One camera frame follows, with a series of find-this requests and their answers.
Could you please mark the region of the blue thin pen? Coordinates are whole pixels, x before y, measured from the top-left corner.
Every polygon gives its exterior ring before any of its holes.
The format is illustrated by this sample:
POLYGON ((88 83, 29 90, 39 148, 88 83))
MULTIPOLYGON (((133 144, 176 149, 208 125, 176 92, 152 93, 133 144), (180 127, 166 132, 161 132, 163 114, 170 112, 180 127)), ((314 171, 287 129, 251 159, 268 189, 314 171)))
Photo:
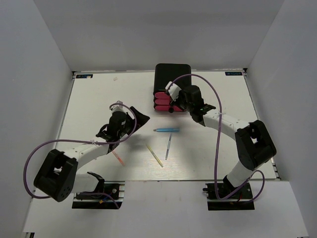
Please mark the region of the blue thin pen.
POLYGON ((172 138, 172 133, 169 135, 168 144, 167 144, 166 153, 165 153, 165 160, 168 159, 169 150, 170 150, 170 144, 171 144, 171 138, 172 138))

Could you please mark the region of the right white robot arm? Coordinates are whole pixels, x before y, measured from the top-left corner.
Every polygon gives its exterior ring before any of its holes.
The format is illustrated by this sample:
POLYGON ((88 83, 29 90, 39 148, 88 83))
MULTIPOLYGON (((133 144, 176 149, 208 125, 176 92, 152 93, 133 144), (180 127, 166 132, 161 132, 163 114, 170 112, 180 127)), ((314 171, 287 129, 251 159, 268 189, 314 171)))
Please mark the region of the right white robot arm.
POLYGON ((234 198, 240 194, 241 185, 276 155, 276 147, 262 121, 247 122, 222 114, 215 106, 204 102, 196 85, 181 89, 169 83, 166 93, 177 107, 189 112, 193 121, 216 129, 219 135, 223 133, 236 142, 239 161, 223 179, 222 189, 228 197, 234 198))

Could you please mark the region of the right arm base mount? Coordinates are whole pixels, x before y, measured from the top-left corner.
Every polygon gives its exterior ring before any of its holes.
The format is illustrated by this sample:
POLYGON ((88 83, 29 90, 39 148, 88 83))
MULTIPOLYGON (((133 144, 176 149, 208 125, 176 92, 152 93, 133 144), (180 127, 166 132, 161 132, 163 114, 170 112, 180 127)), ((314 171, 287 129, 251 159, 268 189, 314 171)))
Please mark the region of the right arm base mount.
POLYGON ((203 193, 207 196, 209 211, 243 211, 255 209, 254 202, 249 202, 253 198, 249 183, 226 200, 217 199, 214 183, 206 183, 203 193))

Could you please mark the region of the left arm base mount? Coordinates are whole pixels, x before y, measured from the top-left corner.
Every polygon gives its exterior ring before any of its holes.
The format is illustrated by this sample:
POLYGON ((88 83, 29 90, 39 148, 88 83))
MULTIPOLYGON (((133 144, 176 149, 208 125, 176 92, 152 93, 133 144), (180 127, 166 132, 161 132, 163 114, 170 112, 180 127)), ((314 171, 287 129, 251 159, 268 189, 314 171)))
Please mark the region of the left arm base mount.
POLYGON ((105 181, 93 172, 79 174, 75 178, 72 190, 72 208, 117 210, 123 203, 124 192, 124 181, 105 181))

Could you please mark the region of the long blue marker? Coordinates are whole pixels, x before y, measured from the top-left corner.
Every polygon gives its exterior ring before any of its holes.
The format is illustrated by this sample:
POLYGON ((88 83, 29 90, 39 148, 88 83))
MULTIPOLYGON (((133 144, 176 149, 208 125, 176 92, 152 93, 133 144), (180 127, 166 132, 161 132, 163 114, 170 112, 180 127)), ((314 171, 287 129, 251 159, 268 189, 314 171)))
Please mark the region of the long blue marker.
POLYGON ((180 131, 180 128, 156 128, 153 130, 154 132, 168 132, 168 133, 176 133, 180 131))

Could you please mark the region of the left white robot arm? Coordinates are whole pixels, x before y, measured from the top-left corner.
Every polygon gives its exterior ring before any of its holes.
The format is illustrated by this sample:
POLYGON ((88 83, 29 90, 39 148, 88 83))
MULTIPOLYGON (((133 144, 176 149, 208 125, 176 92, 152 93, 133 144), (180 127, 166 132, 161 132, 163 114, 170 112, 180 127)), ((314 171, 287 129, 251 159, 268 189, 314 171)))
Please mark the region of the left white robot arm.
POLYGON ((111 117, 96 136, 89 140, 79 140, 79 146, 69 150, 52 149, 44 159, 33 185, 57 202, 64 201, 71 193, 89 193, 94 198, 104 194, 104 179, 93 172, 79 174, 77 171, 92 160, 112 153, 120 143, 127 140, 143 127, 150 117, 135 107, 120 102, 111 105, 111 117))

